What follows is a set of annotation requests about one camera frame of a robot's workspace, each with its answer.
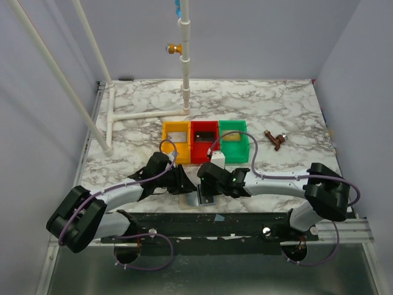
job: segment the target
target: gold item in green bin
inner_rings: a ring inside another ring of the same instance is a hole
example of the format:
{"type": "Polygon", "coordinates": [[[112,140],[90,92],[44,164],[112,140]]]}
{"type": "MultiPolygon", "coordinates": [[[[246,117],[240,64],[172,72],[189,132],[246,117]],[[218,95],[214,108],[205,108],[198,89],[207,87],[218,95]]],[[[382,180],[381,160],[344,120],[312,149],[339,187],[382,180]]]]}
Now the gold item in green bin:
{"type": "Polygon", "coordinates": [[[174,143],[186,143],[187,142],[187,132],[168,132],[166,134],[166,139],[174,143]]]}
{"type": "MultiPolygon", "coordinates": [[[[228,132],[239,131],[239,130],[223,130],[222,134],[226,134],[228,132]]],[[[240,141],[240,133],[232,133],[227,136],[224,136],[222,140],[225,141],[240,141]]]]}

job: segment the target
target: white marble surface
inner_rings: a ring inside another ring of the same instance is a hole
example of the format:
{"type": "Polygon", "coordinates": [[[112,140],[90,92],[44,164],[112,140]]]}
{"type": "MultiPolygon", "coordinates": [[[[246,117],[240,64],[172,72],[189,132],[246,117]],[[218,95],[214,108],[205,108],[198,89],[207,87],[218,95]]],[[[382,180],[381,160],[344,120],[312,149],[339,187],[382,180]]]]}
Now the white marble surface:
{"type": "MultiPolygon", "coordinates": [[[[169,110],[182,106],[181,81],[117,82],[115,112],[169,110]]],[[[93,140],[82,177],[88,189],[110,186],[143,167],[161,141],[162,122],[182,120],[246,120],[249,133],[259,142],[257,168],[293,171],[320,162],[339,171],[316,94],[311,81],[191,81],[189,116],[161,117],[116,122],[114,155],[106,157],[93,140]],[[264,136],[269,130],[288,134],[288,141],[276,152],[264,136]]],[[[97,127],[105,134],[108,93],[103,96],[97,127]]],[[[251,144],[250,153],[254,153],[251,144]]],[[[238,166],[227,167],[231,170],[238,166]]],[[[193,182],[198,166],[187,166],[193,182]]],[[[179,197],[152,195],[123,206],[133,212],[286,212],[304,200],[288,196],[263,195],[232,199],[220,196],[219,204],[181,210],[179,197]]]]}

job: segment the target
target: purple cable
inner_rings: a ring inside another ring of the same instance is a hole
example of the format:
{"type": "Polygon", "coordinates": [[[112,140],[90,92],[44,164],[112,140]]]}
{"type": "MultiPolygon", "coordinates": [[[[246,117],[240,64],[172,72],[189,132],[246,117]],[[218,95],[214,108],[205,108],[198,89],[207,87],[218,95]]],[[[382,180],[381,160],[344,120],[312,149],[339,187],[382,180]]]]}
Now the purple cable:
{"type": "Polygon", "coordinates": [[[333,252],[332,252],[329,256],[327,256],[325,259],[323,259],[323,260],[321,260],[321,261],[318,261],[318,262],[314,262],[314,263],[301,263],[301,262],[299,262],[299,261],[291,260],[291,259],[288,258],[288,256],[282,251],[282,254],[283,254],[284,257],[286,258],[286,260],[287,260],[288,262],[290,262],[290,263],[292,263],[292,264],[296,264],[296,265],[298,265],[298,266],[319,266],[319,265],[321,265],[321,264],[323,264],[323,263],[325,263],[325,262],[328,262],[329,260],[332,260],[332,259],[337,255],[338,246],[340,245],[340,235],[338,234],[337,225],[336,225],[335,222],[333,222],[333,221],[332,221],[332,223],[333,223],[334,228],[335,228],[335,230],[336,230],[337,242],[336,242],[336,245],[335,245],[335,247],[334,247],[333,252]]]}
{"type": "MultiPolygon", "coordinates": [[[[162,171],[160,174],[153,176],[151,178],[147,178],[147,179],[143,179],[143,180],[139,180],[139,181],[134,181],[134,182],[130,182],[130,183],[121,183],[121,184],[117,184],[115,186],[111,186],[111,187],[107,187],[104,192],[110,192],[113,191],[114,189],[119,189],[121,187],[124,186],[133,186],[135,184],[141,184],[141,183],[147,183],[149,181],[155,180],[161,176],[163,176],[166,172],[168,172],[170,169],[172,169],[175,161],[176,161],[176,157],[177,157],[177,149],[176,149],[176,145],[170,141],[170,140],[163,140],[160,143],[160,151],[161,151],[161,145],[165,142],[169,142],[173,145],[174,151],[175,151],[175,155],[174,155],[174,159],[171,162],[171,164],[169,165],[169,167],[167,169],[165,169],[164,171],[162,171]]],[[[59,246],[64,246],[63,244],[63,240],[64,240],[64,236],[66,235],[67,229],[70,226],[70,224],[74,221],[74,219],[76,218],[76,216],[82,211],[82,209],[85,208],[85,206],[87,204],[90,203],[91,200],[93,200],[94,198],[98,197],[99,195],[101,195],[102,192],[96,192],[95,194],[92,194],[91,196],[89,196],[89,198],[87,198],[82,204],[80,204],[80,206],[75,210],[74,214],[72,214],[72,216],[69,218],[69,220],[67,221],[66,225],[63,227],[63,230],[61,231],[60,235],[59,235],[59,239],[58,239],[58,244],[59,246]]]]}
{"type": "Polygon", "coordinates": [[[355,205],[359,200],[360,200],[360,190],[359,188],[352,182],[344,179],[344,178],[339,178],[339,177],[333,177],[333,176],[325,176],[325,175],[299,175],[299,176],[271,176],[271,175],[262,175],[260,173],[257,172],[257,170],[255,169],[255,160],[257,158],[257,154],[258,154],[258,142],[256,140],[255,137],[253,137],[250,133],[248,132],[244,132],[244,131],[231,131],[231,132],[227,132],[223,135],[221,135],[220,137],[218,137],[218,139],[216,139],[213,144],[211,145],[211,147],[208,149],[208,155],[210,155],[211,151],[214,149],[214,147],[216,146],[216,144],[218,143],[219,140],[221,140],[223,137],[232,134],[232,133],[240,133],[240,134],[244,134],[247,135],[249,138],[251,138],[255,144],[255,152],[254,155],[252,156],[252,160],[251,160],[251,170],[253,172],[253,174],[255,174],[258,177],[266,178],[266,179],[277,179],[277,180],[299,180],[299,179],[305,179],[305,178],[317,178],[317,179],[327,179],[327,180],[332,180],[332,181],[339,181],[341,183],[345,183],[351,187],[353,187],[353,189],[356,191],[356,198],[355,200],[353,200],[352,202],[350,202],[348,204],[348,206],[353,206],[355,205]]]}
{"type": "Polygon", "coordinates": [[[119,260],[117,259],[117,253],[115,252],[116,265],[118,264],[118,265],[124,266],[124,267],[129,268],[129,269],[144,270],[144,271],[148,271],[148,272],[153,272],[153,271],[156,271],[156,270],[160,270],[160,269],[163,269],[163,268],[167,267],[168,265],[170,265],[173,262],[174,255],[173,255],[173,245],[171,243],[171,240],[168,237],[165,237],[162,234],[149,234],[148,233],[148,234],[129,235],[129,236],[126,236],[126,237],[117,237],[117,238],[139,238],[139,237],[147,237],[147,236],[151,236],[151,235],[154,235],[154,236],[157,236],[157,237],[161,237],[161,238],[163,238],[164,240],[166,240],[168,242],[169,247],[171,248],[171,256],[169,257],[168,261],[166,261],[161,266],[151,267],[151,268],[148,269],[148,268],[145,268],[145,267],[139,267],[139,266],[133,266],[133,265],[130,265],[130,264],[122,264],[122,263],[120,263],[119,260]]]}

